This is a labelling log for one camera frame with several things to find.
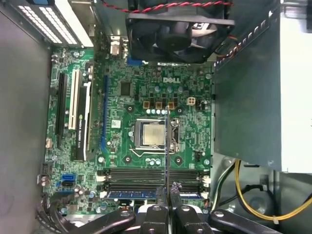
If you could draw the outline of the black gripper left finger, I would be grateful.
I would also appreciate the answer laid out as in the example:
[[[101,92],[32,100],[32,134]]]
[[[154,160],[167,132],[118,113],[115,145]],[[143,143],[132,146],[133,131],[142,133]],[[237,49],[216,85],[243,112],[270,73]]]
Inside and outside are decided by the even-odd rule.
[[[141,206],[138,213],[118,210],[81,227],[83,234],[166,234],[168,232],[167,190],[156,189],[156,204]]]

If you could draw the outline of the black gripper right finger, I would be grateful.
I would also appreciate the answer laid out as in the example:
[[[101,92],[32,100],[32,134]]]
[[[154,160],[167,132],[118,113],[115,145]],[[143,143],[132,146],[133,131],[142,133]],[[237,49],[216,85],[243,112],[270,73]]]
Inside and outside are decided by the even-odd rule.
[[[181,184],[174,182],[170,188],[171,206],[174,209],[176,234],[277,234],[278,231],[228,212],[212,211],[208,220],[201,218],[196,209],[185,205],[180,196]]]

